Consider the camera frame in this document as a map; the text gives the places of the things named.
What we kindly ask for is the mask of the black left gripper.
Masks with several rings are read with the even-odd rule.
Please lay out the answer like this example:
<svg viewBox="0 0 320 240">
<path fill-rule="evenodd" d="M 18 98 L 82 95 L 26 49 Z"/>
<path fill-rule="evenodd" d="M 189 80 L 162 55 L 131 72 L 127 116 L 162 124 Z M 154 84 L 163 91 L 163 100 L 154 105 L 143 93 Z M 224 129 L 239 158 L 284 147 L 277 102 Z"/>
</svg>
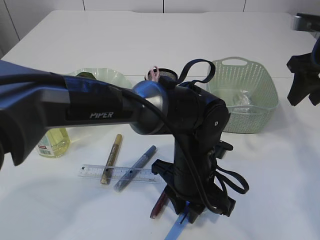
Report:
<svg viewBox="0 0 320 240">
<path fill-rule="evenodd" d="M 208 209 L 218 215 L 230 216 L 235 200 L 228 196 L 227 178 L 218 173 L 217 159 L 233 150 L 229 143 L 219 140 L 203 150 L 194 136 L 179 134 L 174 139 L 173 162 L 157 159 L 151 166 L 155 175 L 165 181 L 165 194 L 180 214 L 187 202 L 188 222 L 193 224 Z"/>
</svg>

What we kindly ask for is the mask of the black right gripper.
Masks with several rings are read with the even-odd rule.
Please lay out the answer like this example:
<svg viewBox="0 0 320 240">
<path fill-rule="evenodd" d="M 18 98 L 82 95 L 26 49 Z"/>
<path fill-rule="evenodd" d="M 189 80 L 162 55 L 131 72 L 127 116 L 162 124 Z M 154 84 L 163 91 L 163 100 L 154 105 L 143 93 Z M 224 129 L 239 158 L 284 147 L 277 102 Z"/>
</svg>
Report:
<svg viewBox="0 0 320 240">
<path fill-rule="evenodd" d="M 287 99 L 292 106 L 298 105 L 309 95 L 309 100 L 316 106 L 320 103 L 320 39 L 312 52 L 293 55 L 287 62 L 287 68 L 294 74 Z"/>
</svg>

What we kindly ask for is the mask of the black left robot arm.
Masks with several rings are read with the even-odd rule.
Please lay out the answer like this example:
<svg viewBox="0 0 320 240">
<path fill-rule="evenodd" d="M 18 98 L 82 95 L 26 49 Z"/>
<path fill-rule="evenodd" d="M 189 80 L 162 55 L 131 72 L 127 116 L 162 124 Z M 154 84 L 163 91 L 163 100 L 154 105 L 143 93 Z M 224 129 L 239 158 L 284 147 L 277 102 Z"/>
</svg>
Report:
<svg viewBox="0 0 320 240">
<path fill-rule="evenodd" d="M 0 63 L 0 154 L 18 166 L 45 133 L 58 127 L 130 124 L 141 135 L 172 135 L 173 163 L 151 169 L 166 182 L 174 210 L 190 206 L 193 222 L 204 209 L 229 216 L 235 200 L 217 164 L 233 147 L 221 141 L 230 118 L 226 103 L 182 77 L 144 80 L 133 89 L 103 81 Z"/>
</svg>

